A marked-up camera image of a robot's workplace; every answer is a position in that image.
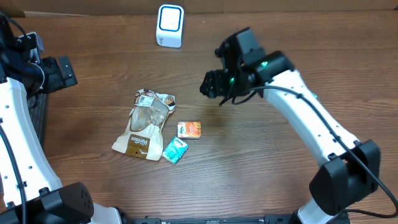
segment wooden table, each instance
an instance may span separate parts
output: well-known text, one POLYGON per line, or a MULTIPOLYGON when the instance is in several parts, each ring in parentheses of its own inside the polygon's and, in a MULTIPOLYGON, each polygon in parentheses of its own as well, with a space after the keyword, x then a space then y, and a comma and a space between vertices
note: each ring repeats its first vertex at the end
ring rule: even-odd
MULTIPOLYGON (((290 12, 187 15, 183 47, 155 42, 157 16, 28 18, 45 55, 69 55, 79 84, 50 95, 44 150, 64 185, 83 182, 94 201, 131 217, 252 217, 292 213, 310 199, 316 162, 286 119, 259 97, 218 107, 199 92, 221 68, 213 50, 251 26, 268 52, 283 50, 324 107, 361 140, 381 147, 381 179, 398 196, 398 13, 290 12), (164 146, 178 121, 203 137, 173 166, 111 149, 134 93, 176 96, 164 146)), ((391 213, 382 190, 353 207, 391 213)), ((352 215, 354 223, 394 223, 352 215)))

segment brown label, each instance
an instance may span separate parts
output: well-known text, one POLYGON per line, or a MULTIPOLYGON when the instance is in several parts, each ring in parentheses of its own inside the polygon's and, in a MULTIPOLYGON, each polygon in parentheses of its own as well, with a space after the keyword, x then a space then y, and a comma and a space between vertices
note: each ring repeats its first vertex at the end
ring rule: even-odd
POLYGON ((127 143, 126 154, 146 159, 148 155, 149 141, 149 138, 131 134, 127 143))

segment barcode label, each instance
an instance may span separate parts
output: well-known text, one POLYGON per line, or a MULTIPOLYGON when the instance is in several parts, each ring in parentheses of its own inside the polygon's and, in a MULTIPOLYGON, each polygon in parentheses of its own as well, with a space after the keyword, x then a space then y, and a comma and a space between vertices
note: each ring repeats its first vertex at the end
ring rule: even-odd
POLYGON ((155 98, 150 97, 150 96, 140 96, 139 101, 137 106, 147 106, 150 107, 152 105, 152 102, 154 101, 155 98))

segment orange packet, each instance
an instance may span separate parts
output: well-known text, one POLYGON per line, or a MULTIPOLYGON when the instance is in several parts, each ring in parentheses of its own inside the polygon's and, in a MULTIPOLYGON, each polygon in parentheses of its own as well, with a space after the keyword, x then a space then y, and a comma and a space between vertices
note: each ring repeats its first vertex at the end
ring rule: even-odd
POLYGON ((200 139, 201 136, 200 121, 178 122, 177 136, 180 139, 200 139))

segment blue packet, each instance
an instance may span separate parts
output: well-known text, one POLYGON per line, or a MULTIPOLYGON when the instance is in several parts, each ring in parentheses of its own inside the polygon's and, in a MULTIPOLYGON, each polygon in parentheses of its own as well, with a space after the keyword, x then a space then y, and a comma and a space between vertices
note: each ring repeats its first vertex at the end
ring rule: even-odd
POLYGON ((166 147, 162 156, 172 164, 177 164, 188 149, 188 144, 181 139, 174 137, 170 144, 166 147))

